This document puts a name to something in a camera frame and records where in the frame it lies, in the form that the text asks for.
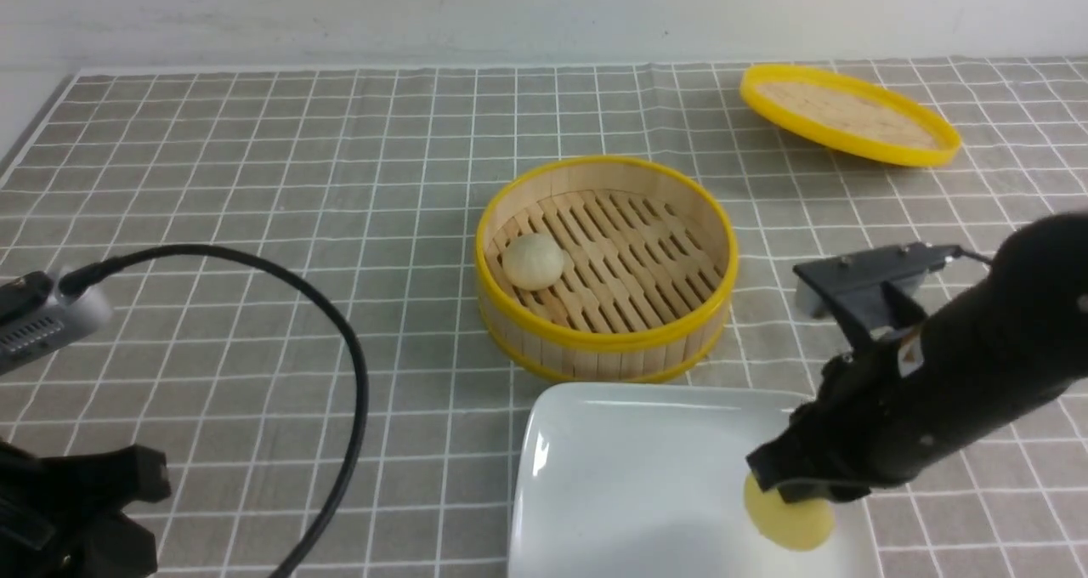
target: white square plate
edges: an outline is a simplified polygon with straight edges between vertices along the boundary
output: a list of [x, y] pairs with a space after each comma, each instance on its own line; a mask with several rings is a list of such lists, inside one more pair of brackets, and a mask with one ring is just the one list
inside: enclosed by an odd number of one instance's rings
[[793, 393], [560, 384], [533, 406], [509, 578], [874, 578], [860, 503], [823, 546], [791, 552], [747, 517], [744, 457], [804, 402]]

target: yellow food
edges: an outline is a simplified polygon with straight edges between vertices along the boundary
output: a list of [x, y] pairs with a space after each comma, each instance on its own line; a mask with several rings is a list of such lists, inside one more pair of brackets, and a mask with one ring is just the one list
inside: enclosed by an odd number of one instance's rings
[[834, 513], [826, 500], [786, 504], [778, 491], [759, 490], [751, 474], [744, 480], [744, 507], [764, 538], [791, 551], [814, 550], [834, 529]]

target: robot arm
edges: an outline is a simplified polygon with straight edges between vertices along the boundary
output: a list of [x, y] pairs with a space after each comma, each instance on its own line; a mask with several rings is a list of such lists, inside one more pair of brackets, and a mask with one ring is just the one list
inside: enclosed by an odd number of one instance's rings
[[830, 312], [853, 351], [747, 456], [763, 491], [850, 502], [904, 484], [1088, 376], [1088, 213], [1023, 226], [985, 280], [926, 315], [908, 293], [963, 255], [915, 244], [794, 268], [799, 306]]

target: black cable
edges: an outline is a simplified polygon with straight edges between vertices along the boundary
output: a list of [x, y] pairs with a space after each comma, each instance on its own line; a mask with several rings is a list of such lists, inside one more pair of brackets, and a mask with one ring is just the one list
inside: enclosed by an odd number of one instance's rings
[[985, 255], [975, 253], [973, 250], [967, 250], [963, 247], [960, 247], [960, 256], [967, 257], [967, 259], [974, 259], [975, 261], [982, 262], [990, 267], [993, 266], [993, 259], [991, 259], [990, 257], [986, 257]]
[[125, 268], [177, 255], [213, 257], [215, 259], [234, 261], [235, 263], [240, 263], [249, 268], [256, 268], [261, 272], [268, 272], [272, 276], [275, 276], [292, 287], [295, 287], [299, 291], [299, 293], [307, 296], [310, 302], [314, 304], [314, 306], [320, 308], [330, 320], [332, 320], [334, 325], [336, 325], [336, 329], [344, 337], [344, 342], [347, 343], [348, 353], [351, 355], [351, 366], [355, 370], [356, 385], [355, 418], [351, 421], [351, 434], [347, 441], [347, 451], [344, 454], [344, 462], [341, 464], [341, 469], [336, 475], [336, 480], [333, 482], [332, 491], [330, 491], [329, 497], [325, 499], [325, 503], [321, 506], [321, 511], [318, 512], [318, 516], [316, 516], [313, 522], [310, 524], [306, 533], [302, 534], [302, 539], [298, 541], [298, 544], [295, 545], [287, 557], [270, 575], [270, 578], [288, 578], [290, 574], [295, 571], [296, 567], [302, 563], [306, 555], [310, 554], [310, 551], [321, 538], [325, 528], [329, 527], [329, 521], [332, 520], [333, 515], [336, 514], [336, 509], [344, 500], [344, 494], [347, 492], [351, 475], [355, 472], [355, 466], [359, 462], [359, 454], [362, 451], [362, 436], [366, 433], [367, 428], [367, 410], [369, 405], [367, 364], [362, 357], [362, 347], [359, 346], [359, 340], [356, 337], [355, 330], [351, 329], [347, 319], [345, 319], [344, 316], [341, 315], [339, 310], [337, 310], [336, 307], [329, 302], [326, 296], [321, 295], [321, 292], [305, 281], [302, 276], [299, 276], [298, 274], [295, 274], [295, 272], [292, 272], [290, 270], [277, 266], [267, 259], [226, 247], [218, 247], [213, 245], [165, 245], [144, 249], [131, 255], [112, 257], [98, 263], [91, 263], [90, 266], [78, 268], [77, 270], [64, 275], [64, 278], [60, 280], [58, 288], [64, 295], [78, 295], [84, 292], [86, 287], [97, 285], [108, 276], [116, 274]]

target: bamboo steamer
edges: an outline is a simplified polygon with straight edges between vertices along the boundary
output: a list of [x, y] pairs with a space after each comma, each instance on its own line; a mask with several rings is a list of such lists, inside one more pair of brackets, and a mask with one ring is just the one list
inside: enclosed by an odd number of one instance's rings
[[[515, 288], [504, 249], [527, 233], [565, 251], [558, 283]], [[554, 381], [660, 382], [717, 342], [737, 279], [737, 238], [714, 197], [663, 164], [579, 157], [529, 172], [487, 205], [475, 236], [491, 336]]]

